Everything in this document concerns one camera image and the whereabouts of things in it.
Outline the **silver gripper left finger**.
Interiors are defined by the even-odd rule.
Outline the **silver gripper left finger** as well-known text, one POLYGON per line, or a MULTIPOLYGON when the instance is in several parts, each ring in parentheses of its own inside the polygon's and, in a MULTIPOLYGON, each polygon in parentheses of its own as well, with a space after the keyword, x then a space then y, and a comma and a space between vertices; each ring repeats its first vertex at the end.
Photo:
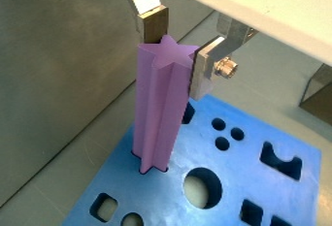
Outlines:
POLYGON ((136 29, 144 44, 156 44, 167 34, 168 8, 160 0, 128 0, 136 29))

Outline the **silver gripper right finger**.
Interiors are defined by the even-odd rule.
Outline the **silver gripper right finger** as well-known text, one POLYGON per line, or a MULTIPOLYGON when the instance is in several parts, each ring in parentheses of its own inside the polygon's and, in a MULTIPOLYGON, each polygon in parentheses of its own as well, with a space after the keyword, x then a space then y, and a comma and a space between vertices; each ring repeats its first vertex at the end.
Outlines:
POLYGON ((219 35, 194 52, 188 87, 188 97, 194 100, 211 91, 214 77, 231 78, 237 71, 231 54, 258 33, 251 26, 225 14, 219 14, 216 31, 219 35))

